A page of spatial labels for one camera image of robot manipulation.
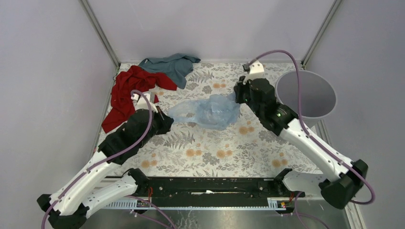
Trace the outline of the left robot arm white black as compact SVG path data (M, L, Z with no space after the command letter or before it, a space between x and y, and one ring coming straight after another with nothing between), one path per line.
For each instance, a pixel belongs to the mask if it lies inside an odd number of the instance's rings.
M53 194L42 194L37 203L45 212L41 227L78 229L98 210L131 194L148 194L149 178L131 168L122 178L98 191L94 188L113 170L122 166L155 135L171 130L174 120L159 108L138 109L126 123L109 134L86 165L69 184Z

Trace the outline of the light blue plastic trash bag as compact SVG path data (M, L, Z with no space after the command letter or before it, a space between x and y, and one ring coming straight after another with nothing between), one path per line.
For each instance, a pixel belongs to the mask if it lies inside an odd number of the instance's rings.
M196 123L201 128L223 131L240 115L235 93L212 94L208 99L183 101L168 110L176 123Z

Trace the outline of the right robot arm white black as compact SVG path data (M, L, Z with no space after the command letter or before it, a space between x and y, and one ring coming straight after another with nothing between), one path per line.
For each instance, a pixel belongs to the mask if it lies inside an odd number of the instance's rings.
M337 209L354 201L368 172L368 165L363 160L353 161L342 155L309 127L301 125L292 109L277 102L275 89L267 79L252 80L241 76L234 92L235 101L246 104L265 129L291 143L322 171L322 175L282 172L282 178L274 183L276 194L285 197L291 191L303 191L321 195Z

